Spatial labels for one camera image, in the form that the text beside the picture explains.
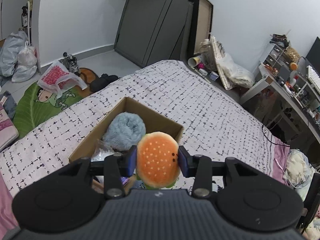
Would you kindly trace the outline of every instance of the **circular pad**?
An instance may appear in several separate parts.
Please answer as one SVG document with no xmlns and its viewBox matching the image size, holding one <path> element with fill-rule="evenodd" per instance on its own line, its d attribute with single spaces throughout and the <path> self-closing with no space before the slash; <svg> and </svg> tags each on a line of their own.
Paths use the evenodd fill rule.
<svg viewBox="0 0 320 240">
<path fill-rule="evenodd" d="M 58 233 L 79 227 L 98 211 L 100 196 L 72 177 L 40 180 L 21 190 L 12 211 L 21 227 L 30 231 Z"/>
<path fill-rule="evenodd" d="M 222 215 L 254 231 L 277 231 L 295 225 L 303 209 L 300 196 L 271 178 L 269 183 L 258 181 L 235 182 L 221 190 L 217 207 Z"/>
</svg>

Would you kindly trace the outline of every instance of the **small drawer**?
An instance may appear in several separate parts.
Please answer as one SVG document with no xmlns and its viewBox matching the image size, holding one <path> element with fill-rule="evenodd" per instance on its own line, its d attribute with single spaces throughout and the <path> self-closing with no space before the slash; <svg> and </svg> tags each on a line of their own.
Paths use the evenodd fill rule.
<svg viewBox="0 0 320 240">
<path fill-rule="evenodd" d="M 271 52 L 270 52 L 270 56 L 274 59 L 278 59 L 279 56 L 280 56 L 280 53 L 276 52 L 276 49 L 273 49 Z"/>
</svg>

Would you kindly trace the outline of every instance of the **wall cabinet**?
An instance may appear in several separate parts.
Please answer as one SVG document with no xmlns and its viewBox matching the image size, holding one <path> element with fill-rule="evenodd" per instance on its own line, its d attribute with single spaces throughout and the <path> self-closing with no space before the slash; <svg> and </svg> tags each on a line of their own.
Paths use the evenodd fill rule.
<svg viewBox="0 0 320 240">
<path fill-rule="evenodd" d="M 11 33 L 16 33 L 22 27 L 22 7 L 28 0 L 0 0 L 1 1 L 1 34 L 0 40 L 5 39 Z"/>
</svg>

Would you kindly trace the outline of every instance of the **gray door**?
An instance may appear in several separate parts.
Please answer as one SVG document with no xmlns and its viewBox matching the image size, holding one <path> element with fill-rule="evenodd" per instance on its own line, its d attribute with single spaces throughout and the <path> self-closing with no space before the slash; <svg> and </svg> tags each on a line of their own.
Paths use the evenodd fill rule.
<svg viewBox="0 0 320 240">
<path fill-rule="evenodd" d="M 142 66 L 165 0 L 127 0 L 118 29 L 115 50 Z"/>
<path fill-rule="evenodd" d="M 115 50 L 141 67 L 179 59 L 188 0 L 127 0 Z"/>
</svg>

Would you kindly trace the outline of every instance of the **black cable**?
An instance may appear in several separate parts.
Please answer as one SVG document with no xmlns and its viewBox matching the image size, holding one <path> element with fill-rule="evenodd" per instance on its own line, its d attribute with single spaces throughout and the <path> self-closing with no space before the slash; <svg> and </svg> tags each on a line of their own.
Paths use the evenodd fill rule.
<svg viewBox="0 0 320 240">
<path fill-rule="evenodd" d="M 262 131 L 263 135 L 266 137 L 266 139 L 267 139 L 270 143 L 272 143 L 272 144 L 274 144 L 274 145 L 280 145 L 280 146 L 283 146 L 283 147 L 289 147 L 289 148 L 290 148 L 289 145 L 285 145 L 284 143 L 278 144 L 278 143 L 274 143 L 274 142 L 270 141 L 269 138 L 268 138 L 268 137 L 265 135 L 265 133 L 263 132 L 263 125 L 261 126 L 261 131 Z"/>
</svg>

